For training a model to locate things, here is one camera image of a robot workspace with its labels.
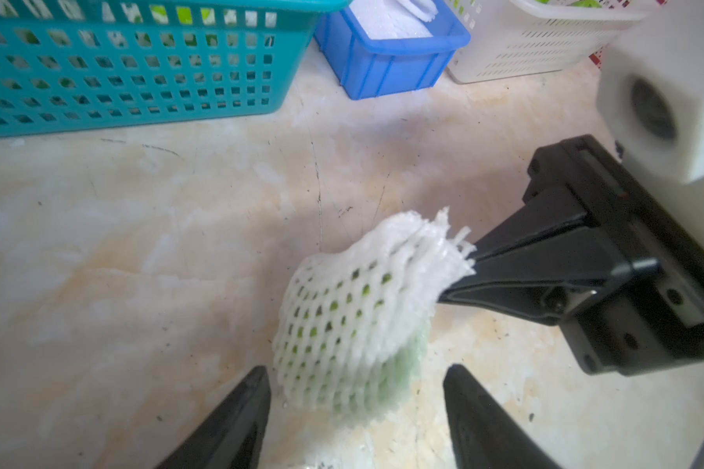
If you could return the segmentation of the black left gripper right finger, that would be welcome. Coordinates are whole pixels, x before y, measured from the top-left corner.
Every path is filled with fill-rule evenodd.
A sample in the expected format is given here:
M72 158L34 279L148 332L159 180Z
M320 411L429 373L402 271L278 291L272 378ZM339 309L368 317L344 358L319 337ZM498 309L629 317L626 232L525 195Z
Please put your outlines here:
M557 468L463 365L443 381L450 436L459 468Z

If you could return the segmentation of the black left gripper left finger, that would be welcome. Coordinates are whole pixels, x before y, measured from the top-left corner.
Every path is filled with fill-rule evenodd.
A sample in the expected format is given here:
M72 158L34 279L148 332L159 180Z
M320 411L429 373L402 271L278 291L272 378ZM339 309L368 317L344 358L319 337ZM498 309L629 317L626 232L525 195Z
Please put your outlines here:
M264 365L254 367L160 468L256 468L272 393Z

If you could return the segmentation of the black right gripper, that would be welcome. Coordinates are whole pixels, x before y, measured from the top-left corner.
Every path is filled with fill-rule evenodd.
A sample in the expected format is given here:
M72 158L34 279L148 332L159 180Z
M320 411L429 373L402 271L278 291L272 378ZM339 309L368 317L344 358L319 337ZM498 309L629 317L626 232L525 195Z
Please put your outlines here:
M704 250L654 195L590 135L538 148L528 174L439 301L560 324L590 375L704 362Z

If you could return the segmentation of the green custard apple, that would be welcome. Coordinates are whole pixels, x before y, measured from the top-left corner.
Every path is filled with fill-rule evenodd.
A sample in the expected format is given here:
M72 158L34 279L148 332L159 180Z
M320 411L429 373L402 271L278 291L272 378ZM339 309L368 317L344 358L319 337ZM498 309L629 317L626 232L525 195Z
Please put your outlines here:
M376 265L337 277L319 268L291 278L273 342L286 401L350 425L380 420L420 375L430 317L413 318L406 289Z

